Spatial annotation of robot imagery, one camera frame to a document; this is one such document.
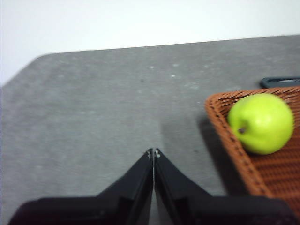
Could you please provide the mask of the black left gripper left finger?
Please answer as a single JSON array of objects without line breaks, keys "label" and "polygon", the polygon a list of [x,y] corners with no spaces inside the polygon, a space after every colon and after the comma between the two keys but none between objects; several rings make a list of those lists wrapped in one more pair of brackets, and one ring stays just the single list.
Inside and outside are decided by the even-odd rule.
[{"label": "black left gripper left finger", "polygon": [[153,150],[96,196],[40,198],[22,204],[11,225],[135,225],[150,211]]}]

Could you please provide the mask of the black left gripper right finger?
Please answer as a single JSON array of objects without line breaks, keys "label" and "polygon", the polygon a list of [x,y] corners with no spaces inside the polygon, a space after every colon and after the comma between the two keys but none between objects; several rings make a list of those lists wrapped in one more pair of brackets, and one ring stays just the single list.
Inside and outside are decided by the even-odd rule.
[{"label": "black left gripper right finger", "polygon": [[297,225],[280,199],[212,196],[185,176],[159,149],[154,150],[155,189],[175,225]]}]

